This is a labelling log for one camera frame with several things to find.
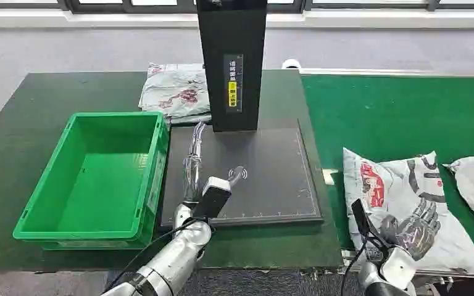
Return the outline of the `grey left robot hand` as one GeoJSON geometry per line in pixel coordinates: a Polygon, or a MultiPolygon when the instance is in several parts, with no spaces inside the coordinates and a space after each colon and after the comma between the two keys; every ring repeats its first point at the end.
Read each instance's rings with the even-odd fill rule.
{"type": "MultiPolygon", "coordinates": [[[[200,177],[201,177],[201,148],[202,148],[202,133],[206,124],[200,121],[193,129],[193,135],[189,144],[188,154],[183,161],[183,184],[184,184],[184,199],[182,204],[193,209],[202,197],[200,177]]],[[[230,170],[229,185],[230,189],[240,179],[246,179],[247,172],[245,167],[237,166],[230,170]]]]}

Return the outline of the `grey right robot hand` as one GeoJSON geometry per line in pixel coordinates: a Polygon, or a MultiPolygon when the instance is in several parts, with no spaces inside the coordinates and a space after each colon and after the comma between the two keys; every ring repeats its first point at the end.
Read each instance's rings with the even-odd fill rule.
{"type": "Polygon", "coordinates": [[[381,221],[379,230],[386,242],[402,247],[419,261],[432,248],[440,228],[436,202],[422,198],[410,216],[400,222],[394,216],[387,215],[381,221]]]}

